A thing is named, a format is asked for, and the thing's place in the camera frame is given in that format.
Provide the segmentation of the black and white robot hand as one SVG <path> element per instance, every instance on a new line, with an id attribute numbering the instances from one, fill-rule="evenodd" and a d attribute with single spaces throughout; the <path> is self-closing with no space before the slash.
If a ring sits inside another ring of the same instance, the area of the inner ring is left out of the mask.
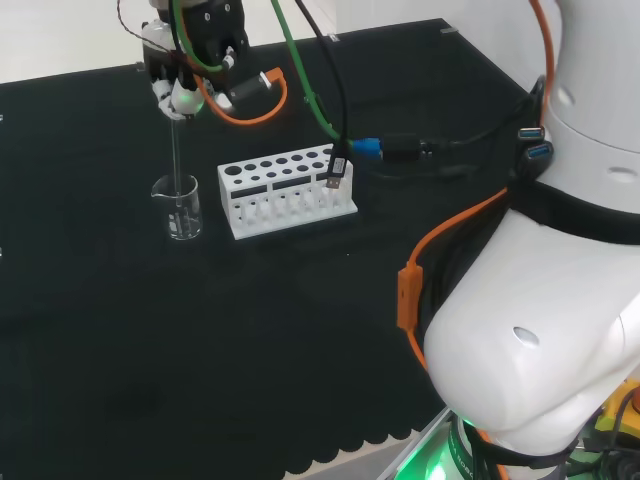
<path id="1" fill-rule="evenodd" d="M 158 108 L 170 120 L 195 116 L 203 107 L 204 98 L 192 72 L 178 59 L 169 24 L 161 19 L 144 22 L 141 34 L 145 70 Z"/>

